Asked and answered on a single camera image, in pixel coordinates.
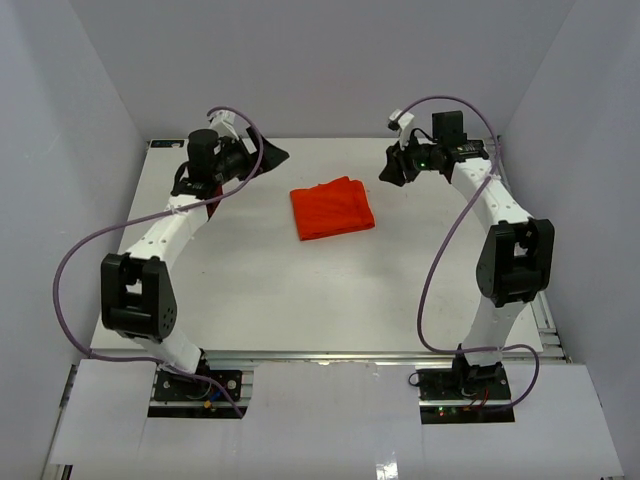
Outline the orange t-shirt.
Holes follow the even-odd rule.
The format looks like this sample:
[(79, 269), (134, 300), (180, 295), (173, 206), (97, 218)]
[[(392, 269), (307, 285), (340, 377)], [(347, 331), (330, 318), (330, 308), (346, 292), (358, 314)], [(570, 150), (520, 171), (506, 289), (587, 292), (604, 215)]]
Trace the orange t-shirt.
[(290, 192), (300, 241), (373, 229), (375, 218), (364, 184), (343, 176)]

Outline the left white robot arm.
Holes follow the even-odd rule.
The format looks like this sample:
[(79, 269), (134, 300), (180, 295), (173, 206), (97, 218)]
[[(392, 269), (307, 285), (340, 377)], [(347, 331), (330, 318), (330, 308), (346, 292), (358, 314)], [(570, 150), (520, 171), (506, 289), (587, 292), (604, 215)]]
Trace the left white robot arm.
[(231, 180), (270, 172), (289, 158), (253, 128), (256, 150), (231, 133), (199, 129), (188, 136), (187, 158), (176, 169), (167, 216), (120, 254), (101, 262), (101, 323), (159, 359), (188, 398), (199, 399), (211, 387), (204, 352), (176, 325), (178, 305), (170, 270), (188, 241), (213, 216), (217, 197)]

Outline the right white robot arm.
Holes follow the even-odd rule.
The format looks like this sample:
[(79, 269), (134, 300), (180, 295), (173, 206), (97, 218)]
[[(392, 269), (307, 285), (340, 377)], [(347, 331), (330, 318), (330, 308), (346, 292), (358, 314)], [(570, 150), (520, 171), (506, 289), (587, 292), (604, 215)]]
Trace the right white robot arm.
[(496, 171), (495, 157), (483, 141), (464, 132), (461, 111), (433, 114), (424, 142), (417, 139), (409, 112), (394, 111), (388, 127), (398, 139), (386, 150), (380, 180), (403, 187), (422, 172), (437, 172), (463, 196), (463, 211), (474, 213), (486, 232), (475, 270), (481, 300), (446, 372), (453, 390), (472, 399), (499, 383), (516, 319), (549, 284), (555, 228), (513, 198)]

